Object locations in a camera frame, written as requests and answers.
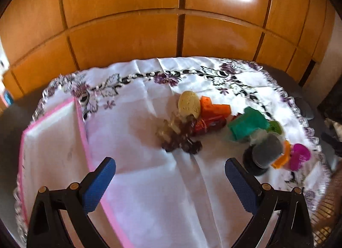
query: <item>purple flower embroidery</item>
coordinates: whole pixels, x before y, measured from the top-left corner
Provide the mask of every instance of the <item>purple flower embroidery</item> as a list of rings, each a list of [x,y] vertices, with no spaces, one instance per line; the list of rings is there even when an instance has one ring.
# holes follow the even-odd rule
[[[177,86],[178,82],[181,81],[181,77],[169,73],[158,73],[154,76],[154,82],[158,84],[169,83],[171,87]]]
[[[226,71],[227,73],[236,73],[236,70],[234,69],[234,64],[232,62],[223,63],[222,65],[220,65],[220,69]]]
[[[220,94],[224,94],[224,95],[229,94],[227,88],[217,88],[217,89],[220,91]]]
[[[74,96],[74,97],[80,97],[82,94],[86,93],[89,88],[89,85],[86,84],[85,82],[81,82],[79,83],[77,86],[76,86],[76,89],[73,89],[71,91],[71,94]]]
[[[105,110],[107,110],[108,108],[109,109],[112,109],[113,106],[115,106],[115,102],[112,100],[112,101],[107,101],[107,104],[105,104],[103,107],[105,108]]]

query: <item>orange toy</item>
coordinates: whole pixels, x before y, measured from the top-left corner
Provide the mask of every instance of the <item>orange toy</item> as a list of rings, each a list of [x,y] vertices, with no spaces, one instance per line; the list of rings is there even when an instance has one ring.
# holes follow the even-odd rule
[[[290,160],[291,144],[289,141],[284,142],[284,153],[276,161],[272,163],[274,169],[279,169],[284,166]]]
[[[201,116],[204,118],[211,118],[217,115],[223,115],[226,118],[231,113],[229,105],[212,104],[211,99],[207,96],[202,96],[200,103],[201,103]]]

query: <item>white tablecloth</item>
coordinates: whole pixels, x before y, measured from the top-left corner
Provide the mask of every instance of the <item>white tablecloth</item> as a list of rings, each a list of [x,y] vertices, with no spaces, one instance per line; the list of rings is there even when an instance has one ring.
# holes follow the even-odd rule
[[[53,80],[33,118],[71,96],[79,98],[93,166],[106,156],[117,164],[103,198],[105,212],[116,217],[134,247],[231,247],[251,214],[226,178],[224,163],[230,157],[242,163],[248,144],[228,141],[224,128],[200,137],[203,150],[195,156],[181,149],[162,150],[157,127],[177,109],[183,91],[229,104],[233,114],[247,106],[257,109],[281,123],[290,143],[310,148],[311,160],[295,176],[271,168],[258,180],[281,190],[304,187],[309,211],[315,210],[329,181],[318,141],[293,99],[253,62],[190,57],[92,68]],[[276,217],[260,247],[266,245]],[[22,229],[20,214],[18,223]]]

